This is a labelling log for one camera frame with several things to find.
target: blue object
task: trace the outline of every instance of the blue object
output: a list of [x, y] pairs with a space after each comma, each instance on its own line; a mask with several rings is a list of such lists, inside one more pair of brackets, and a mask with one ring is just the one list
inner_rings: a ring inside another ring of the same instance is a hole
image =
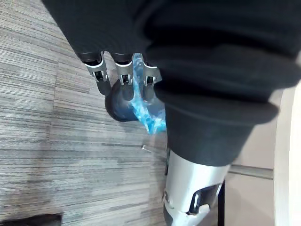
[[143, 90], [143, 60], [139, 53], [134, 54], [134, 98], [130, 105], [134, 109], [137, 119], [145, 126], [149, 134], [159, 133], [166, 130], [164, 104], [154, 95], [151, 101], [144, 101]]

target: gray carpet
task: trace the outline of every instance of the gray carpet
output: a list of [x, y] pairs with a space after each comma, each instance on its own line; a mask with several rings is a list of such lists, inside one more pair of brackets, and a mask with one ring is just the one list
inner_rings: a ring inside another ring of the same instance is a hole
[[0, 1], [0, 220], [63, 213], [64, 226], [165, 225], [164, 165], [142, 144], [162, 149], [165, 135], [108, 116], [42, 3]]

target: prosthetic hand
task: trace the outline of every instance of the prosthetic hand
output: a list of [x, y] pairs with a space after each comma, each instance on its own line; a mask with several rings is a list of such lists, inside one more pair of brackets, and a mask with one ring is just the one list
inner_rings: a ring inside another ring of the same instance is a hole
[[[199, 224], [253, 127], [277, 115], [271, 93], [300, 80], [298, 0], [43, 2], [116, 120], [135, 120], [126, 103], [133, 98], [132, 55], [143, 54], [143, 98], [154, 88], [166, 109], [166, 223]], [[104, 51], [119, 75], [112, 88]]]

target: robotic hand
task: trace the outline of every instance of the robotic hand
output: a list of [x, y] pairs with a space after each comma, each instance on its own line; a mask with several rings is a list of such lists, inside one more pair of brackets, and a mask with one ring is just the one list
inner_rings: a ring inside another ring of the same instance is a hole
[[[134, 94], [132, 55], [142, 53], [143, 98], [155, 90], [166, 109], [166, 223], [198, 225], [253, 127], [277, 115], [271, 93], [300, 80], [299, 1], [43, 2], [116, 120], [135, 120], [125, 103]], [[119, 76], [112, 88], [104, 51]]]

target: black sleeve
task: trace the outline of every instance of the black sleeve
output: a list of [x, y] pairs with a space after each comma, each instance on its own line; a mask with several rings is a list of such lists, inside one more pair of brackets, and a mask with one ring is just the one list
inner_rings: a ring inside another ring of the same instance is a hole
[[160, 68], [168, 143], [204, 165], [230, 164], [276, 89], [297, 84], [299, 0], [43, 0], [71, 46], [144, 53]]

